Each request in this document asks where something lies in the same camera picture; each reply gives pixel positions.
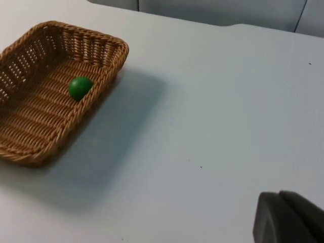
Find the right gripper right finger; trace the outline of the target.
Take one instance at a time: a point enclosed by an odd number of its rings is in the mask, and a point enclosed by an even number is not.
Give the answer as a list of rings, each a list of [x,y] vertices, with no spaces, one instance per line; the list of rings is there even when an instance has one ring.
[[[298,215],[317,242],[323,242],[323,209],[296,192],[280,191],[279,195]]]

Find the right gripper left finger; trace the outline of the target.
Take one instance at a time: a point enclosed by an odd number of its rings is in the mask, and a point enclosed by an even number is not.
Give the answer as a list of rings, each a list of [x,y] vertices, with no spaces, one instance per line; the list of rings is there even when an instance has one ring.
[[[275,192],[259,195],[253,238],[254,242],[317,242],[293,209]]]

